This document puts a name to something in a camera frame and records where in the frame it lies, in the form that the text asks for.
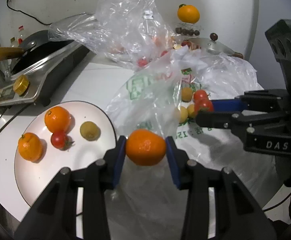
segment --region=gold knob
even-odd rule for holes
[[[26,75],[19,76],[13,84],[13,91],[21,96],[28,88],[29,80]]]

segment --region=orange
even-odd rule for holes
[[[55,106],[46,112],[44,123],[52,133],[61,130],[66,132],[71,124],[71,115],[63,107]]]
[[[156,165],[163,159],[165,152],[164,139],[146,129],[133,131],[126,142],[126,155],[136,165]]]
[[[182,22],[194,24],[200,19],[200,13],[193,5],[181,4],[178,9],[178,18]]]
[[[34,133],[27,132],[18,141],[18,151],[25,160],[35,162],[42,156],[42,143]]]

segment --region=wok handle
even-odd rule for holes
[[[21,57],[25,53],[25,50],[22,48],[5,48],[0,47],[0,61],[10,58]]]

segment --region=white plate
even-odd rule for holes
[[[50,143],[51,132],[44,124],[46,111],[38,115],[27,127],[26,132],[36,134],[45,144],[44,155],[38,163],[24,160],[18,149],[14,159],[14,174],[19,191],[31,206],[42,190],[62,167],[71,170],[87,167],[97,159],[103,158],[108,149],[116,146],[116,135],[108,116],[97,106],[82,101],[58,104],[67,109],[74,118],[74,126],[68,133],[74,144],[70,149],[61,151]],[[80,126],[85,121],[95,122],[101,135],[96,141],[87,141],[80,135]]]

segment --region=metal bolt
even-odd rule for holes
[[[232,172],[232,170],[231,170],[230,167],[224,167],[223,168],[223,172],[226,173],[226,174],[230,174]]]
[[[188,160],[186,163],[190,167],[194,167],[195,165],[197,165],[197,162],[195,160]]]
[[[247,132],[248,133],[254,133],[255,129],[253,127],[248,127]]]
[[[61,173],[62,175],[66,175],[66,174],[69,173],[69,171],[70,171],[70,168],[68,168],[68,167],[63,167],[63,168],[60,170],[60,173]]]
[[[97,166],[103,166],[105,165],[106,161],[104,159],[99,159],[96,161],[96,165]]]

